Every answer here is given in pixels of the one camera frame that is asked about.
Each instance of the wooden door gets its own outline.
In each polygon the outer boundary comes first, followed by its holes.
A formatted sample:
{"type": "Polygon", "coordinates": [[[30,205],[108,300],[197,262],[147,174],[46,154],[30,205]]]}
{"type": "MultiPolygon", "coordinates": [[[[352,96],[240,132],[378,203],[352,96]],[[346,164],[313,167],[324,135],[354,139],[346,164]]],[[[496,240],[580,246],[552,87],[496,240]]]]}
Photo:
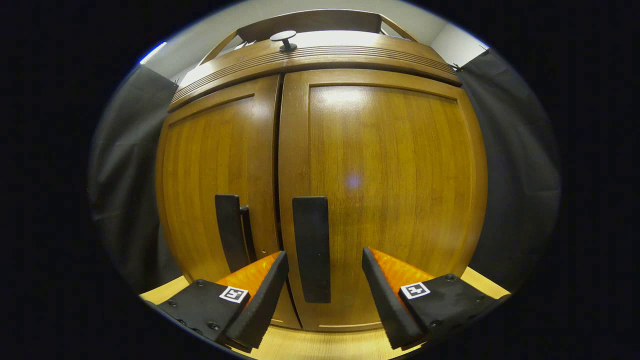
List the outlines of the wooden door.
{"type": "Polygon", "coordinates": [[[303,328],[381,326],[361,267],[366,246],[436,276],[461,276],[487,196],[483,140],[463,90],[406,74],[334,69],[287,74],[283,94],[280,216],[303,328]],[[292,199],[308,196],[328,199],[328,304],[303,296],[292,199]]]}
{"type": "MultiPolygon", "coordinates": [[[[276,104],[280,76],[207,95],[171,113],[156,164],[162,227],[186,279],[217,281],[230,273],[214,196],[238,195],[249,207],[256,258],[279,251],[275,212],[276,104]]],[[[300,328],[283,288],[275,325],[300,328]]]]}

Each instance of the black knob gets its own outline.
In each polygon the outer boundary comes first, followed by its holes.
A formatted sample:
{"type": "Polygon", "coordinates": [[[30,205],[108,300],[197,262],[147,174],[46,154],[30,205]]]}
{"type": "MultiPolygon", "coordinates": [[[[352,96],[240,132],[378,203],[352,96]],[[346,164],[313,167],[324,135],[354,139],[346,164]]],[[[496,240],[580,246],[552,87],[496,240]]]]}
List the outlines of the black knob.
{"type": "Polygon", "coordinates": [[[296,44],[290,44],[289,39],[296,36],[296,32],[294,30],[282,31],[277,34],[272,35],[269,40],[271,41],[282,41],[284,44],[280,46],[280,51],[292,51],[295,50],[298,46],[296,44]]]}

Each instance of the wooden floor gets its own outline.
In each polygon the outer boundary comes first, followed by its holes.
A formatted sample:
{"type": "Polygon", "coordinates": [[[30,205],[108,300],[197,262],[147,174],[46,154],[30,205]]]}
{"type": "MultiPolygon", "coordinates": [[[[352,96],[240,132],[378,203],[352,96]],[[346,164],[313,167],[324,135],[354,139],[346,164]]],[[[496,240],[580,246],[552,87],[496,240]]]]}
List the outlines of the wooden floor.
{"type": "MultiPolygon", "coordinates": [[[[483,293],[497,299],[509,294],[491,280],[471,268],[461,277],[483,293]]],[[[184,289],[189,283],[184,277],[168,282],[156,289],[141,294],[145,300],[160,304],[184,289]]],[[[392,350],[384,329],[358,332],[313,332],[291,330],[279,326],[269,326],[260,348],[251,354],[233,349],[240,354],[258,360],[268,359],[392,359],[417,350],[392,350]]]]}

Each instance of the door panel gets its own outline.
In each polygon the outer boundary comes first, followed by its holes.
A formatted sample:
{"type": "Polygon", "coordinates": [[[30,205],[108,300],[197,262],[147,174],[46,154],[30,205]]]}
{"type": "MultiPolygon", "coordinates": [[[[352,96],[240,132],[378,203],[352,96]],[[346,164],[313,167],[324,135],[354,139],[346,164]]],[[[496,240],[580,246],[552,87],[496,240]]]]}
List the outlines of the door panel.
{"type": "MultiPolygon", "coordinates": [[[[279,251],[274,138],[279,76],[205,96],[173,113],[159,144],[157,194],[167,242],[189,282],[230,273],[214,196],[249,207],[256,258],[279,251]]],[[[285,287],[273,324],[300,328],[285,287]]]]}
{"type": "Polygon", "coordinates": [[[287,74],[279,139],[282,237],[307,330],[380,327],[361,269],[370,246],[435,276],[461,276],[486,206],[477,120],[459,88],[376,70],[287,74]],[[304,301],[294,197],[329,207],[329,304],[304,301]]]}

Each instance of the black curtain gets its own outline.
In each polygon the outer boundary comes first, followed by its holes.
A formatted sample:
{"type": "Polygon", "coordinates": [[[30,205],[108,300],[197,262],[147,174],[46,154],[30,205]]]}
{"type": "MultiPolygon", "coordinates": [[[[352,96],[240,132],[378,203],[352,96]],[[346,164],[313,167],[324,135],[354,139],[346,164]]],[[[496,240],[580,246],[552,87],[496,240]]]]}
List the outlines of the black curtain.
{"type": "Polygon", "coordinates": [[[177,85],[144,65],[122,81],[92,140],[92,217],[113,264],[136,293],[182,275],[159,225],[155,166],[177,85]]]}
{"type": "Polygon", "coordinates": [[[486,214],[469,267],[514,292],[542,255],[558,216],[556,139],[538,98],[493,49],[462,66],[458,77],[480,124],[488,169],[486,214]]]}

